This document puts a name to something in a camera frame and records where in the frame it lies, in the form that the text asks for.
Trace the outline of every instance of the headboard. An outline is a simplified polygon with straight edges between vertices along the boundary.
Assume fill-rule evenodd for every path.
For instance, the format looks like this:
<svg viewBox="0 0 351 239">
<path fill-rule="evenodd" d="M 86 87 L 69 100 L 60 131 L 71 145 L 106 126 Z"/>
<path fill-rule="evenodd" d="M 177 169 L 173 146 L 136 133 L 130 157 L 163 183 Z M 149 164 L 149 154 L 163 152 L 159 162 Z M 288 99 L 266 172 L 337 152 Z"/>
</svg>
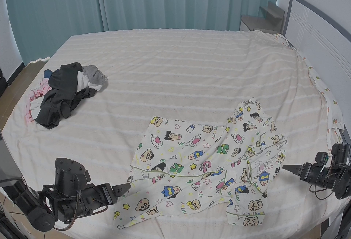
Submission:
<svg viewBox="0 0 351 239">
<path fill-rule="evenodd" d="M 351 130 L 351 34 L 307 1 L 290 0 L 283 35 L 313 64 Z"/>
</svg>

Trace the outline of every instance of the pink clothing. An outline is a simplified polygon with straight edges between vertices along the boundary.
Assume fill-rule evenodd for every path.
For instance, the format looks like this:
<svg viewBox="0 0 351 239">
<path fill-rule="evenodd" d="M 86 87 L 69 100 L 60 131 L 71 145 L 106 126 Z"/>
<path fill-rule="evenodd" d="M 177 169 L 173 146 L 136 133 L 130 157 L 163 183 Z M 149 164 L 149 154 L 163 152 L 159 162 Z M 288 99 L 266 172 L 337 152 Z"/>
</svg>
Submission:
<svg viewBox="0 0 351 239">
<path fill-rule="evenodd" d="M 26 113 L 25 118 L 28 122 L 34 121 L 31 114 L 31 102 L 38 97 L 44 96 L 48 91 L 52 89 L 48 81 L 49 79 L 42 79 L 39 83 L 39 88 L 30 90 L 28 94 L 28 99 L 26 101 L 26 109 L 25 109 L 25 113 Z"/>
</svg>

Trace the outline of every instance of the tiled floor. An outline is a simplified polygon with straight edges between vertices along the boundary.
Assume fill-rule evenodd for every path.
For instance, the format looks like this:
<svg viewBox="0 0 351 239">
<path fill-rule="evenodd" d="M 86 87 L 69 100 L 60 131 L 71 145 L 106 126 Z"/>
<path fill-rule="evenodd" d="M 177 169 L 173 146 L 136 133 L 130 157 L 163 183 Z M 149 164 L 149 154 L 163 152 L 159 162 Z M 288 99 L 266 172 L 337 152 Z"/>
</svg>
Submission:
<svg viewBox="0 0 351 239">
<path fill-rule="evenodd" d="M 26 66 L 21 73 L 16 77 L 10 87 L 8 87 L 4 94 L 0 97 L 0 129 L 2 130 L 5 126 L 7 119 L 14 106 L 17 104 L 25 90 L 28 88 L 29 84 L 37 76 L 38 72 L 45 65 L 45 62 L 36 62 L 31 63 Z M 9 199 L 0 193 L 0 201 L 4 204 L 6 209 L 10 212 L 22 213 L 21 210 L 13 204 Z M 21 221 L 24 226 L 37 238 L 44 239 L 44 234 L 35 230 L 31 224 L 28 222 L 27 218 L 24 215 L 13 214 L 13 218 Z M 301 239 L 318 239 L 320 237 L 320 225 L 312 229 L 308 234 L 306 234 Z M 70 239 L 71 237 L 64 235 L 56 230 L 51 230 L 45 233 L 45 239 Z"/>
</svg>

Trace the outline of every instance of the bed sheet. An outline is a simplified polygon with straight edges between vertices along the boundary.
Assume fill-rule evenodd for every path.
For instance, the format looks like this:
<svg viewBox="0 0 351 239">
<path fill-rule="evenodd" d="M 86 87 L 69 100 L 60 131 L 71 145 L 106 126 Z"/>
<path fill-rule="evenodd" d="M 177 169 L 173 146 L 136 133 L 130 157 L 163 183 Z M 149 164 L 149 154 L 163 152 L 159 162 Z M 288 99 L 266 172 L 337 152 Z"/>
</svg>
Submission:
<svg viewBox="0 0 351 239">
<path fill-rule="evenodd" d="M 328 150 L 325 99 L 301 57 L 274 35 L 146 29 L 72 36 L 29 89 L 45 69 L 72 62 L 96 65 L 108 75 L 107 86 L 82 100 L 71 117 L 51 130 L 25 121 L 26 92 L 3 130 L 35 190 L 54 182 L 57 157 L 82 163 L 96 185 L 125 183 L 152 117 L 224 126 L 235 106 L 251 97 L 276 118 L 278 131 L 287 137 L 285 164 L 314 162 L 317 151 Z M 298 238 L 345 204 L 335 197 L 319 201 L 308 189 L 307 183 L 281 170 L 268 188 L 269 207 L 261 226 L 228 225 L 226 204 L 218 204 L 198 214 L 160 216 L 117 230 L 110 206 L 102 214 L 77 220 L 66 233 L 94 239 Z"/>
</svg>

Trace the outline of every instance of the cartoon print pajamas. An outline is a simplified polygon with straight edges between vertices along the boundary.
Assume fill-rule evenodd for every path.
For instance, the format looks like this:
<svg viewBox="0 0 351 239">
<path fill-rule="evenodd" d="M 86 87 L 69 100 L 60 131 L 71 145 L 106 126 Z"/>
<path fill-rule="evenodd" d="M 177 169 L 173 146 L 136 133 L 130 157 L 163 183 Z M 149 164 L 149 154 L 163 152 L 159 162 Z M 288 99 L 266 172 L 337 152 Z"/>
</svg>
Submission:
<svg viewBox="0 0 351 239">
<path fill-rule="evenodd" d="M 154 117 L 131 163 L 131 188 L 114 206 L 114 224 L 122 229 L 223 202 L 229 224 L 262 224 L 266 190 L 286 149 L 254 98 L 239 103 L 226 127 Z"/>
</svg>

